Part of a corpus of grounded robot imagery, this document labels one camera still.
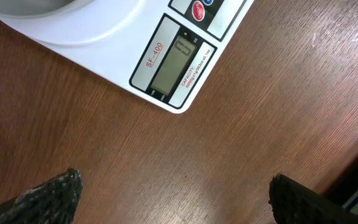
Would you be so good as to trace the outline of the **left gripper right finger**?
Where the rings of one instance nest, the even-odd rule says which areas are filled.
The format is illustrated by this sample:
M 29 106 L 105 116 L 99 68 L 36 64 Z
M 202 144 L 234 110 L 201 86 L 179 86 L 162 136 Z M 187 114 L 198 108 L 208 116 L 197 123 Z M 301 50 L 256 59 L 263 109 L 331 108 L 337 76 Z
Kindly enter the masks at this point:
M 278 174 L 269 184 L 269 204 L 278 224 L 358 224 L 358 216 Z

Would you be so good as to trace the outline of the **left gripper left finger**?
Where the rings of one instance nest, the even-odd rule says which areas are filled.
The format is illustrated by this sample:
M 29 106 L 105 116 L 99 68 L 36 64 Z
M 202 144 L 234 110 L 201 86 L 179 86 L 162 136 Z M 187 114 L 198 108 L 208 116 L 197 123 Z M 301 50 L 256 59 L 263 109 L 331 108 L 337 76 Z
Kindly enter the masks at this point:
M 0 224 L 70 224 L 82 190 L 79 170 L 69 168 L 0 204 Z

